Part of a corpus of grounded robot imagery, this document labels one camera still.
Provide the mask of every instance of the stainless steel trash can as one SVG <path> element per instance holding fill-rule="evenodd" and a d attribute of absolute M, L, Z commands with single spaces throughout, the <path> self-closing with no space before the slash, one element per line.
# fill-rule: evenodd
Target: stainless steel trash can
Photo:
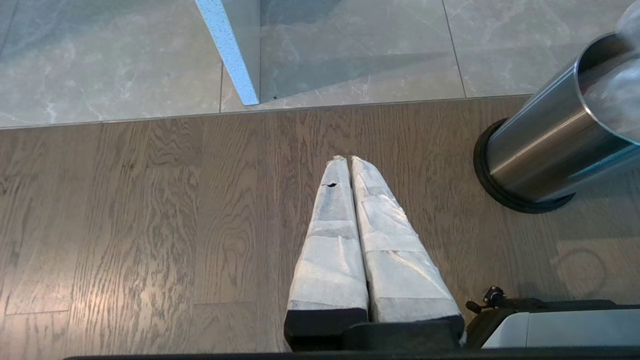
<path fill-rule="evenodd" d="M 544 213 L 575 192 L 640 163 L 640 146 L 607 129 L 585 104 L 579 75 L 629 48 L 615 34 L 592 42 L 510 119 L 478 138 L 474 168 L 501 204 Z"/>

